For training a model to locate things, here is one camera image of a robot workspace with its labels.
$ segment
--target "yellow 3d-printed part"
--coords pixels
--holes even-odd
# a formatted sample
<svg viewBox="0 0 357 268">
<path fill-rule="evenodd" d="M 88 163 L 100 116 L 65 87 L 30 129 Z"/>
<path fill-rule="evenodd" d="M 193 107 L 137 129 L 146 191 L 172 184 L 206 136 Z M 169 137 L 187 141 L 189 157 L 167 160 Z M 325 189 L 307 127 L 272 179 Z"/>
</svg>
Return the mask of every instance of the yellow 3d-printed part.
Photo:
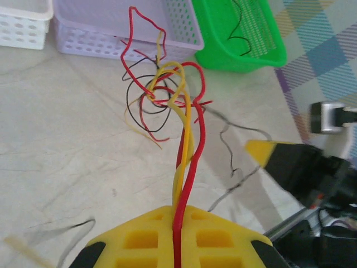
<svg viewBox="0 0 357 268">
<path fill-rule="evenodd" d="M 85 267 L 173 268 L 171 226 L 170 206 L 132 219 L 87 244 L 83 252 L 91 246 L 100 250 L 87 251 L 94 262 Z M 181 235 L 182 268 L 265 268 L 251 242 L 271 245 L 257 232 L 192 206 L 186 208 Z"/>
</svg>

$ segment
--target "rectangular hole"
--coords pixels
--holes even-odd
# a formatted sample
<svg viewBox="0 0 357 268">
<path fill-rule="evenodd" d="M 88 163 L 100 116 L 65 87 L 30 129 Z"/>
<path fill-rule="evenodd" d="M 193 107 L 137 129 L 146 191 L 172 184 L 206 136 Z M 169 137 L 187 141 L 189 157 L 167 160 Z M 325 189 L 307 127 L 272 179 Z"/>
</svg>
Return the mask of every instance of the rectangular hole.
<svg viewBox="0 0 357 268">
<path fill-rule="evenodd" d="M 243 268 L 240 258 L 231 256 L 200 257 L 201 268 Z"/>
<path fill-rule="evenodd" d="M 157 231 L 143 230 L 134 231 L 127 235 L 124 248 L 157 248 L 158 233 Z"/>
<path fill-rule="evenodd" d="M 116 268 L 157 268 L 155 258 L 119 259 Z"/>
<path fill-rule="evenodd" d="M 197 247 L 233 247 L 228 232 L 221 230 L 200 230 L 196 234 Z"/>
</svg>

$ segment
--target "plaid fabric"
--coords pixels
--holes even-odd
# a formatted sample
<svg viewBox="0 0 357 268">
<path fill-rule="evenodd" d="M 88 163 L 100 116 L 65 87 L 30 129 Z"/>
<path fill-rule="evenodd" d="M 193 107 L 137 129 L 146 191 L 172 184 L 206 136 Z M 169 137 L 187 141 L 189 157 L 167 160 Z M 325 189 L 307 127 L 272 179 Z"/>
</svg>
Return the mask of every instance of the plaid fabric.
<svg viewBox="0 0 357 268">
<path fill-rule="evenodd" d="M 356 1 L 269 1 L 288 55 L 277 77 L 302 140 L 321 146 L 325 137 L 309 133 L 309 105 L 331 100 L 357 107 Z M 357 166 L 357 144 L 350 157 Z"/>
</svg>

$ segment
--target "white plastic basket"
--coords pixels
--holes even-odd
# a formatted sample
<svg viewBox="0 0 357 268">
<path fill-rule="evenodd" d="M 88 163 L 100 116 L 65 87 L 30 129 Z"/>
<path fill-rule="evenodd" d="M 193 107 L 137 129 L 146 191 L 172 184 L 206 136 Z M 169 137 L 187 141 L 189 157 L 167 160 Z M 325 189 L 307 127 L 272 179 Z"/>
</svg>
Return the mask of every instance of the white plastic basket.
<svg viewBox="0 0 357 268">
<path fill-rule="evenodd" d="M 0 0 L 0 45 L 43 49 L 52 0 Z"/>
<path fill-rule="evenodd" d="M 183 61 L 204 42 L 191 0 L 54 0 L 57 49 L 63 53 L 119 59 L 129 38 L 129 6 L 167 31 L 167 57 Z M 158 30 L 134 15 L 134 41 L 125 60 L 152 59 Z"/>
</svg>

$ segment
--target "basket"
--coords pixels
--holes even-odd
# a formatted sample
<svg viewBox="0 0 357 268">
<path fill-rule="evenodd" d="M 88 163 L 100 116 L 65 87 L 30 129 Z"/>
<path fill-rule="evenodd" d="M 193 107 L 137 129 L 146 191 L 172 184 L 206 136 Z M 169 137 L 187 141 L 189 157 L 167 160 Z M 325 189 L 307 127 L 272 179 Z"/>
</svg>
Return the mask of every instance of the basket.
<svg viewBox="0 0 357 268">
<path fill-rule="evenodd" d="M 192 0 L 207 69 L 249 72 L 286 63 L 286 51 L 267 0 Z"/>
<path fill-rule="evenodd" d="M 43 49 L 52 0 L 0 0 L 0 45 Z"/>
<path fill-rule="evenodd" d="M 167 31 L 165 61 L 184 61 L 204 47 L 191 0 L 54 0 L 57 49 L 68 54 L 120 59 L 129 37 L 129 6 Z M 152 59 L 159 31 L 134 16 L 134 40 L 125 60 L 139 50 Z"/>
</svg>

